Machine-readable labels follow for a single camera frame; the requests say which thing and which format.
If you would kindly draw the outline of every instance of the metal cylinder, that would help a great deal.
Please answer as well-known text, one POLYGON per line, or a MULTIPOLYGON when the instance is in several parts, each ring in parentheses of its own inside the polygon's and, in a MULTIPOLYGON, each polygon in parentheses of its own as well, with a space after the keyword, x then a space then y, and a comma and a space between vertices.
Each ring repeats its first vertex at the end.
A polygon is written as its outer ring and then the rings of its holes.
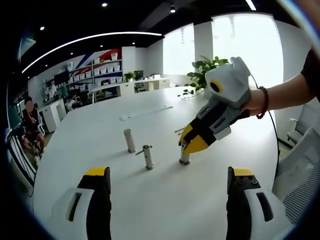
POLYGON ((126 129, 123 132, 124 132, 126 144, 128 145, 128 152, 133 154, 136 151, 136 146, 134 143, 134 139, 132 137, 131 129, 126 129))
POLYGON ((142 149, 143 149, 143 155, 145 160, 145 168, 147 170, 154 169, 154 165, 152 164, 152 159, 150 154, 150 147, 148 145, 144 145, 142 149))
POLYGON ((187 146, 187 143, 182 140, 181 142, 181 156, 180 156, 180 159, 179 159, 179 163, 181 165, 189 165, 191 163, 191 160, 190 160, 190 154, 184 154, 184 150, 187 146))

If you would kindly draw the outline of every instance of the computer monitor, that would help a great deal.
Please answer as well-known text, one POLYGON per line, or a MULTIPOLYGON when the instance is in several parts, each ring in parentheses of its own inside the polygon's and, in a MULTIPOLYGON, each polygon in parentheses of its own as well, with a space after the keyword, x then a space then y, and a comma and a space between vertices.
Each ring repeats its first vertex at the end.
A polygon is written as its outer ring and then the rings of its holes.
POLYGON ((134 71, 135 73, 135 80, 143 79, 144 78, 144 71, 134 71))

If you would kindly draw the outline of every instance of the potted plant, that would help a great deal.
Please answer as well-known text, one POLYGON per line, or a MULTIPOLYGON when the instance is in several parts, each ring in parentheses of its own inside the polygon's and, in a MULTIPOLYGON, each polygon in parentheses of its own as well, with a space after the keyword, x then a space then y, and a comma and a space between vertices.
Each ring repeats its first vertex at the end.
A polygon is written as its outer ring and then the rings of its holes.
POLYGON ((124 76, 127 82, 133 82, 133 80, 136 78, 136 74, 133 71, 129 71, 124 76))
POLYGON ((192 63, 192 66, 195 68, 195 72, 189 72, 187 74, 187 76, 191 78, 190 80, 192 83, 185 84, 185 86, 190 86, 195 89, 194 90, 185 89, 183 90, 182 95, 189 95, 191 97, 194 97, 202 93, 207 86, 207 82, 205 78, 206 72, 212 69, 218 68, 219 66, 229 64, 228 59, 219 59, 217 56, 214 58, 214 60, 210 60, 205 56, 201 56, 201 58, 203 58, 203 60, 192 63))

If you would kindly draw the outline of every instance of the bright window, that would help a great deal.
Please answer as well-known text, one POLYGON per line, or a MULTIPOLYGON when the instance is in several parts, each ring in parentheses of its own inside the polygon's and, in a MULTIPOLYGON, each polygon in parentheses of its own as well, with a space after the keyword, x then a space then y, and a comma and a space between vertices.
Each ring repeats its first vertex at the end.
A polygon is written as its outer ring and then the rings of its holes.
POLYGON ((186 75, 195 69, 194 25, 187 25, 170 32, 163 40, 163 73, 186 75))
POLYGON ((282 45, 271 15, 235 13, 212 18, 213 56, 241 57, 266 88, 283 82, 282 45))

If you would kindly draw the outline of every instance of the desk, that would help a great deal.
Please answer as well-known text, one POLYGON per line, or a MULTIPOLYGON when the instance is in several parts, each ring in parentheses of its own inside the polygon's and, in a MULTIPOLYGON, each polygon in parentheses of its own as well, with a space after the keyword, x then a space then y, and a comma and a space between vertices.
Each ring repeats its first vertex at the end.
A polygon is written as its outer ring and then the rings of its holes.
POLYGON ((133 82, 120 82, 120 83, 112 83, 103 86, 96 87, 91 90, 92 92, 92 103, 95 103, 96 92, 101 90, 106 90, 109 88, 116 88, 116 94, 118 97, 129 96, 135 93, 135 84, 145 83, 146 90, 159 90, 170 87, 170 79, 169 78, 156 78, 156 79, 143 79, 137 80, 133 82))
POLYGON ((49 133, 57 130, 60 122, 66 116, 66 108, 64 100, 61 98, 58 101, 54 101, 47 106, 39 109, 42 112, 46 127, 49 133))
POLYGON ((203 94, 181 100, 177 95, 185 88, 117 97, 69 112, 37 170, 33 205, 39 221, 46 224, 54 203, 77 187, 86 171, 109 166, 112 239, 225 239, 228 167, 251 168, 261 187, 271 189, 278 159, 274 127, 269 114, 239 120, 230 135, 181 166, 180 135, 174 131, 207 102, 203 94), (173 108, 119 120, 162 106, 173 108), (153 170, 146 170, 143 154, 128 153, 123 131, 129 128, 137 151, 153 146, 153 170))

